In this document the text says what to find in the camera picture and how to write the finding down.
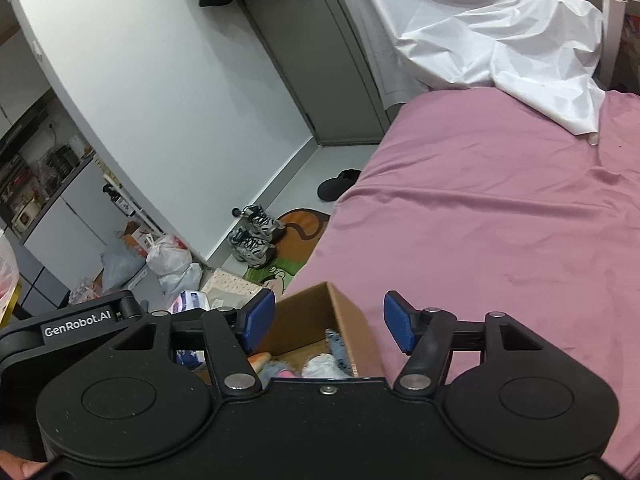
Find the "cartoon rug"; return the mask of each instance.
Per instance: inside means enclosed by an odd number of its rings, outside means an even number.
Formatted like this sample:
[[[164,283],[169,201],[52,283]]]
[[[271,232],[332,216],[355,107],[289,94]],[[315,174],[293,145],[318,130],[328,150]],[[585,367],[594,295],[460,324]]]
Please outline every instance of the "cartoon rug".
[[[276,258],[261,269],[248,269],[244,278],[269,287],[279,298],[302,268],[324,233],[329,215],[315,209],[294,209],[280,217],[287,231],[276,242]]]

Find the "hand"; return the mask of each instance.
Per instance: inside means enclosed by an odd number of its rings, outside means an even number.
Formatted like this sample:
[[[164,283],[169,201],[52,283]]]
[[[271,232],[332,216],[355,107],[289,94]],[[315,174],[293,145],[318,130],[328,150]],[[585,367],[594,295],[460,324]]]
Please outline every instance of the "hand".
[[[0,450],[0,467],[12,480],[26,480],[45,465],[46,462],[32,462]]]

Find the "pink bed cover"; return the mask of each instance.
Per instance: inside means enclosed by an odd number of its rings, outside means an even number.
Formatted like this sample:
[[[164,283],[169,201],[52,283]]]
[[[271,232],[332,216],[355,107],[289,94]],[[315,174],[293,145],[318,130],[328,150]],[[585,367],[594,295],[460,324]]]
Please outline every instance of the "pink bed cover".
[[[366,314],[389,380],[406,357],[386,291],[463,320],[507,311],[613,387],[604,459],[640,472],[639,97],[607,93],[599,146],[497,89],[414,99],[287,292],[324,280]],[[459,353],[455,375],[477,364]]]

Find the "floor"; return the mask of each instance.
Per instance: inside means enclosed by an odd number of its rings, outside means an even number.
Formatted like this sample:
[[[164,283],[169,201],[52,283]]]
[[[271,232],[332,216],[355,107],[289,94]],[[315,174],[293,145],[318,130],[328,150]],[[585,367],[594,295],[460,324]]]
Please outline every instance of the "floor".
[[[300,207],[316,209],[331,214],[334,202],[322,202],[316,195],[318,185],[337,176],[342,170],[361,170],[376,151],[377,145],[329,146],[319,148],[300,168],[291,181],[273,201],[267,211],[275,217]],[[246,271],[246,264],[230,256],[222,268],[237,276]]]

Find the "gray sneaker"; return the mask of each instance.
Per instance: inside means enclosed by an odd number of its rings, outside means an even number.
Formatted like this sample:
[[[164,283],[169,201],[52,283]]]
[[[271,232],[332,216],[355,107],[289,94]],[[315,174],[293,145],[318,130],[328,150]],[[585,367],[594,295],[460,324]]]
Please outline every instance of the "gray sneaker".
[[[276,247],[267,240],[254,235],[244,227],[238,227],[231,231],[226,240],[231,245],[233,256],[236,260],[247,262],[249,267],[262,267],[271,260],[276,252]]]
[[[242,211],[235,208],[231,213],[236,218],[246,218],[256,234],[268,242],[275,242],[287,230],[284,222],[267,215],[262,206],[257,204],[248,205]]]

